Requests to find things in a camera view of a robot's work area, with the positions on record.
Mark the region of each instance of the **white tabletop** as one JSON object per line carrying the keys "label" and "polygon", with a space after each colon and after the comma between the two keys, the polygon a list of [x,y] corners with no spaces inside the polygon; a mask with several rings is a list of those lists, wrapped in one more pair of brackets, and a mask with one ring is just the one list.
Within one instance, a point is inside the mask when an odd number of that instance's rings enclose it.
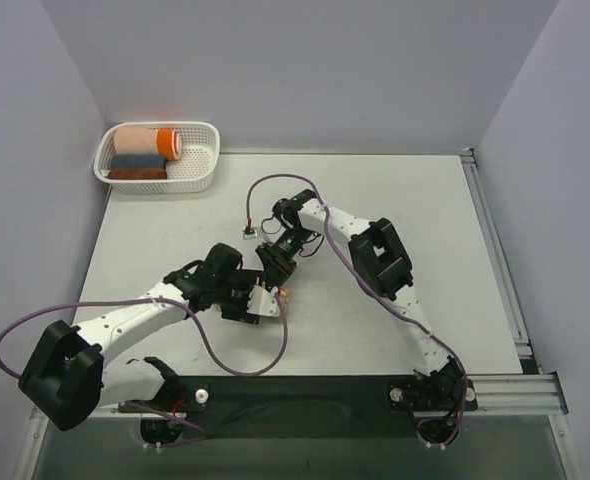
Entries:
{"label": "white tabletop", "polygon": [[[456,156],[222,155],[213,184],[199,194],[111,194],[82,300],[139,296],[167,273],[202,259],[222,242],[261,268],[257,241],[242,240],[249,185],[271,173],[309,177],[329,203],[358,217],[388,218],[413,261],[413,275],[435,333],[469,373],[521,373],[479,222]],[[270,180],[252,200],[255,223],[276,200],[307,185]],[[393,319],[366,297],[325,245],[298,259],[287,282],[290,336],[269,375],[404,374],[411,366]],[[102,314],[81,309],[75,321]],[[257,370],[279,349],[279,320],[246,325],[215,309],[199,314],[213,348],[229,366]],[[225,374],[190,321],[167,327],[115,360],[154,355],[180,375]]]}

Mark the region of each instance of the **orange towel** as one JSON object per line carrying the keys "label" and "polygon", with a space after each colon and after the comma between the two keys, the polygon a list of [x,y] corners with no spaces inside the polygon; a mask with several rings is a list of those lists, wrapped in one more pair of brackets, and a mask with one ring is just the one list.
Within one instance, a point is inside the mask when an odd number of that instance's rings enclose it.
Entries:
{"label": "orange towel", "polygon": [[119,127],[113,135],[115,154],[157,154],[167,160],[182,156],[182,138],[173,128]]}

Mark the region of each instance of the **folded towel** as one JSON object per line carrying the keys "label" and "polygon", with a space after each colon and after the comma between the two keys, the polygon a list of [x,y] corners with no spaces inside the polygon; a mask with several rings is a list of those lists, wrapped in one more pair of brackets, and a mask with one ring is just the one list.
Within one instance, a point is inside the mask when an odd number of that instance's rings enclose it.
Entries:
{"label": "folded towel", "polygon": [[111,180],[161,180],[166,178],[165,168],[114,168],[108,174]]}
{"label": "folded towel", "polygon": [[158,154],[170,161],[182,156],[182,138],[173,128],[119,127],[113,143],[117,155]]}
{"label": "folded towel", "polygon": [[114,155],[111,159],[111,168],[164,168],[166,159],[161,155],[125,153]]}

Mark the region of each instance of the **brown towel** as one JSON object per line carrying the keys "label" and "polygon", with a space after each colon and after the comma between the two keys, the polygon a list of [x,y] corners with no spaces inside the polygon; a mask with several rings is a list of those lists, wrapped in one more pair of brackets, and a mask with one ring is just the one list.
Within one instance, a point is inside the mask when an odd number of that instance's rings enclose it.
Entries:
{"label": "brown towel", "polygon": [[114,168],[108,174],[111,180],[163,180],[165,168]]}

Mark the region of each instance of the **plastic basket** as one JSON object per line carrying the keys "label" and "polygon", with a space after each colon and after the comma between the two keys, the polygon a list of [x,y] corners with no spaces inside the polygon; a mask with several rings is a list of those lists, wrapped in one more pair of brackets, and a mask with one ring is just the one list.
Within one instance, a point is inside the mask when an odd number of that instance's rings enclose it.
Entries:
{"label": "plastic basket", "polygon": [[[166,163],[164,180],[112,180],[107,177],[115,155],[113,135],[121,126],[132,125],[151,129],[174,128],[182,138],[182,156]],[[201,192],[209,187],[219,157],[219,132],[203,122],[131,122],[111,128],[99,144],[95,155],[95,176],[123,193],[155,194]]]}

